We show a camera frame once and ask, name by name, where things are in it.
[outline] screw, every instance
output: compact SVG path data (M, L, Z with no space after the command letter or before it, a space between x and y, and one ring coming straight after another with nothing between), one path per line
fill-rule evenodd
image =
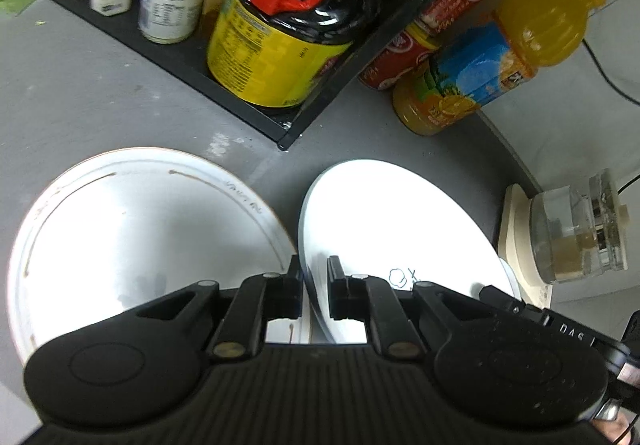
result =
M220 359L236 359L244 355L245 351L240 342L220 342L213 348L213 354Z
M420 348L412 342L394 342L386 351L395 359L414 359L420 355Z

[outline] orange juice bottle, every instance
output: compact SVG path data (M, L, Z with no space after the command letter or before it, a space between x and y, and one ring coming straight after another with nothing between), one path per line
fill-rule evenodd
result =
M394 108L418 134L435 134L554 66L580 45L591 9L606 0L505 0L487 24L471 28L400 80Z

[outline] white plate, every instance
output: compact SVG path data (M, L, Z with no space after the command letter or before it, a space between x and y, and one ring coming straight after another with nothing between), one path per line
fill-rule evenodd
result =
M59 176L27 213L9 262L7 305L23 362L43 343L201 279L238 287L284 272L296 249L262 199L202 158L129 148ZM267 338L308 343L310 311Z
M347 161L320 174L306 194L298 244L312 304L336 343L366 342L366 334L361 322L329 316L330 255L340 257L346 275L383 277L396 289L431 281L478 298L482 286L494 285L520 297L492 245L454 200L383 161Z

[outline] black metal rack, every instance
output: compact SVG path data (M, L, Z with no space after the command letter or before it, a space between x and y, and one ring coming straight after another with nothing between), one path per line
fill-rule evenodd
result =
M145 39L138 30L138 3L112 17L92 11L87 0L53 0L59 5L133 49L162 69L180 78L193 89L226 108L253 128L286 150L300 134L333 101L342 88L353 80L389 41L431 0L391 0L386 3L377 24L354 42L299 107L269 112L236 97L219 85L206 65L207 40L194 34L189 39L170 45L160 45Z

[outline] gray countertop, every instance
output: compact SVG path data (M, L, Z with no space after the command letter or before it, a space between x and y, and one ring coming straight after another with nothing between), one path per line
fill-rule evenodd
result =
M520 182L531 190L510 152L477 116L422 138L404 128L386 94L359 82L281 152L226 110L49 0L36 1L18 17L0 17L0 89L2 263L22 216L50 181L87 157L128 146L179 149L221 165L253 187L293 237L309 185L327 167L352 158L387 160L427 178L493 242L505 188ZM4 274L0 288L4 291ZM0 382L24 397L5 295L0 298Z

